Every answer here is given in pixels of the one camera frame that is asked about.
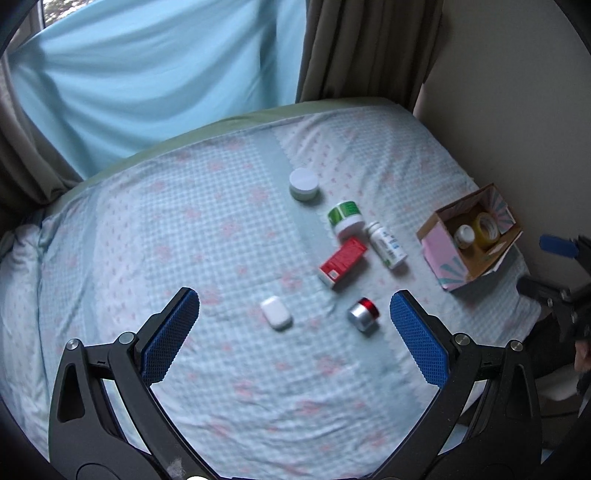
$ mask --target green bed border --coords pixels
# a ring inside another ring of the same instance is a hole
[[[64,206],[75,198],[79,193],[92,185],[96,185],[110,176],[130,168],[144,160],[158,157],[178,148],[192,145],[197,142],[208,140],[209,138],[219,137],[220,135],[245,130],[247,128],[257,127],[259,125],[270,124],[287,118],[294,118],[311,113],[322,113],[344,108],[354,108],[360,106],[393,105],[390,100],[379,97],[359,97],[315,100],[313,102],[295,103],[293,105],[278,106],[258,112],[245,113],[243,115],[224,118],[215,123],[205,125],[195,130],[183,133],[177,137],[170,138],[159,144],[132,155],[122,160],[93,177],[79,183],[76,187],[66,192],[45,210],[45,216],[54,215],[64,208]]]

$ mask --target window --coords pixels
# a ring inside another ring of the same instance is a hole
[[[41,11],[41,3],[35,4],[31,9],[25,20],[23,20],[17,32],[12,37],[8,45],[7,52],[12,53],[23,42],[32,37],[37,32],[43,29],[43,12]]]
[[[92,2],[93,0],[43,0],[45,25],[49,26]]]

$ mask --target tape roll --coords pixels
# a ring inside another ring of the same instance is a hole
[[[472,229],[476,236],[476,244],[481,248],[491,247],[500,237],[499,227],[489,213],[479,213],[472,222]]]

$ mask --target screw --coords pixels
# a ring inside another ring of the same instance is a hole
[[[73,338],[72,340],[67,341],[66,348],[68,350],[76,350],[78,348],[78,345],[80,345],[80,341],[78,340],[78,338]]]
[[[523,350],[523,343],[521,343],[519,340],[512,340],[511,349],[515,352],[521,352]]]
[[[125,332],[122,333],[121,335],[119,335],[119,343],[123,343],[124,345],[127,345],[128,343],[131,343],[134,341],[135,335],[131,332]]]
[[[463,333],[458,333],[454,340],[458,345],[462,346],[466,346],[468,343],[470,343],[470,337],[468,337],[468,335],[464,335]]]

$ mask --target cardboard box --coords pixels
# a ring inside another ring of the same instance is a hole
[[[484,250],[474,244],[466,250],[457,248],[456,229],[472,221],[481,212],[490,213],[499,227],[499,240]],[[425,260],[444,290],[455,290],[472,280],[497,271],[522,230],[515,215],[494,184],[445,205],[435,211],[417,232]]]

